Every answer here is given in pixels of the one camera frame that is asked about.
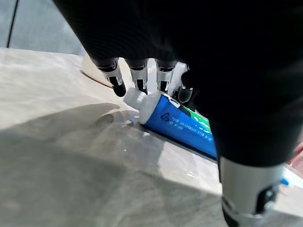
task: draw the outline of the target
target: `toothpaste tube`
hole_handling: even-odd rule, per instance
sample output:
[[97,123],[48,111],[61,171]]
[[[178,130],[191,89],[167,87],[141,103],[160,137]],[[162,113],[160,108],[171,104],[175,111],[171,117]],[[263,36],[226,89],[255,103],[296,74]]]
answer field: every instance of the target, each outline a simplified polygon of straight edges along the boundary
[[161,91],[150,95],[130,88],[124,102],[139,110],[139,122],[181,144],[216,158],[214,138],[206,118]]

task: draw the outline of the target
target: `toothpaste cap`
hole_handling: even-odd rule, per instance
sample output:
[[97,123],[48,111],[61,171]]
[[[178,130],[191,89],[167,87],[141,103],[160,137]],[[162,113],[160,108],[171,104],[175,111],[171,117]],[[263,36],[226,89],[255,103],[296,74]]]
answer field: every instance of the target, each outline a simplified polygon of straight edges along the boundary
[[146,94],[144,92],[131,87],[127,91],[123,101],[132,108],[139,110],[145,96]]

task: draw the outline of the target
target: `blue object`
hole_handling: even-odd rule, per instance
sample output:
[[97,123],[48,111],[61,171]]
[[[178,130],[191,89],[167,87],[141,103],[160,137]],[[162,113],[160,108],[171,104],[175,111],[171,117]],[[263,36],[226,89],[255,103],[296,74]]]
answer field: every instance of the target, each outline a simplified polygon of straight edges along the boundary
[[161,95],[148,121],[148,128],[171,137],[186,146],[216,158],[214,138],[210,128],[193,119],[185,109],[177,107],[166,96]]
[[289,185],[289,181],[286,178],[284,178],[283,176],[282,176],[280,183],[284,184],[284,185]]

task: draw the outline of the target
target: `black sleeve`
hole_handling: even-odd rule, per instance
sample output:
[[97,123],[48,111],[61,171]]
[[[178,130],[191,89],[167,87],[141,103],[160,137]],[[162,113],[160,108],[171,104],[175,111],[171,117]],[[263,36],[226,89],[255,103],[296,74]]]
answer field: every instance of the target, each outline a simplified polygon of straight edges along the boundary
[[219,155],[290,157],[302,125],[303,4],[295,0],[54,0],[96,59],[178,60]]

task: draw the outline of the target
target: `countertop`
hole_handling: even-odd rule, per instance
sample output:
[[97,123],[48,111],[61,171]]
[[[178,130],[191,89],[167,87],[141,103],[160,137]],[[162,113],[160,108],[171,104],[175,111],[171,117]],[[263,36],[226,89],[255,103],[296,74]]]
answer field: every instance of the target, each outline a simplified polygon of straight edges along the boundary
[[[146,131],[81,63],[0,49],[0,226],[226,226],[216,163]],[[266,226],[303,225],[292,198]]]

